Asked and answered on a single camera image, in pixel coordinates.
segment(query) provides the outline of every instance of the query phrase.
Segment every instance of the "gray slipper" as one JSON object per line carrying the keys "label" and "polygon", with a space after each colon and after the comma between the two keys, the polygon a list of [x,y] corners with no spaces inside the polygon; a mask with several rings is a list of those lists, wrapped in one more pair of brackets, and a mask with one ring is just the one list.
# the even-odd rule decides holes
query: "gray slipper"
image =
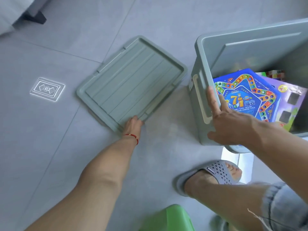
{"label": "gray slipper", "polygon": [[238,168],[236,164],[230,161],[227,161],[227,160],[222,160],[222,159],[205,163],[204,165],[201,165],[200,167],[196,169],[183,173],[176,178],[175,187],[176,187],[177,192],[182,196],[188,197],[188,195],[184,191],[184,185],[191,176],[193,176],[199,170],[202,170],[202,169],[206,170],[214,178],[216,178],[216,180],[218,181],[218,184],[229,184],[229,185],[237,184],[241,178],[235,181],[233,177],[231,176],[230,171],[228,170],[225,162]]}

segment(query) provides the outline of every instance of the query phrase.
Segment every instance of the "storage box handle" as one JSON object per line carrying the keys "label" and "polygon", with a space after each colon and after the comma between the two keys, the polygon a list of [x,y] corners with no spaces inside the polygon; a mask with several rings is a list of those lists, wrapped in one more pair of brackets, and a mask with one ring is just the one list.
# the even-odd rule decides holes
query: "storage box handle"
{"label": "storage box handle", "polygon": [[199,105],[200,105],[203,121],[204,121],[205,124],[210,124],[210,122],[213,119],[213,117],[212,116],[208,117],[206,115],[206,112],[205,112],[205,109],[204,109],[204,106],[203,106],[203,102],[201,100],[201,95],[200,95],[199,87],[198,87],[198,75],[195,74],[192,78],[193,78],[192,81],[193,81],[193,83],[195,85],[195,88],[196,88],[196,93],[197,93],[197,97],[198,97],[198,101],[199,101]]}

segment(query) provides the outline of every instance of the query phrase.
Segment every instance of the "black bed leg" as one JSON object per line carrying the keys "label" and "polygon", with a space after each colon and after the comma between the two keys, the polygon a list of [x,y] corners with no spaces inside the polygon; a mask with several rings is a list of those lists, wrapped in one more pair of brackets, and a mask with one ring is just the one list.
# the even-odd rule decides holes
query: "black bed leg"
{"label": "black bed leg", "polygon": [[39,11],[34,17],[32,17],[31,15],[25,14],[23,16],[23,19],[32,21],[35,23],[40,23],[40,24],[44,24],[46,22],[46,18],[41,11]]}

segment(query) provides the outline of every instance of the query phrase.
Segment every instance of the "white bedsheet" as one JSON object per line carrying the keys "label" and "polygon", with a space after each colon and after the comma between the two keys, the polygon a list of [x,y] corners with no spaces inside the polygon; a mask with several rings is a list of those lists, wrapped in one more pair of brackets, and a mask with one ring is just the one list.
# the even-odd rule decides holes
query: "white bedsheet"
{"label": "white bedsheet", "polygon": [[34,0],[0,0],[0,35],[13,30],[12,24]]}

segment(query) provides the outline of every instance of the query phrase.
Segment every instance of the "board game box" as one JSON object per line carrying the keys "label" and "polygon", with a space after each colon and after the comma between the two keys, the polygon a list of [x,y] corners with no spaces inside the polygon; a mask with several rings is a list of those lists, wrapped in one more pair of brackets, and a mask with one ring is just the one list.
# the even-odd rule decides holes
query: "board game box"
{"label": "board game box", "polygon": [[289,131],[308,89],[268,77],[262,78],[279,91],[281,100],[275,121]]}
{"label": "board game box", "polygon": [[275,121],[280,92],[251,69],[214,78],[214,84],[230,109],[251,114],[262,121]]}

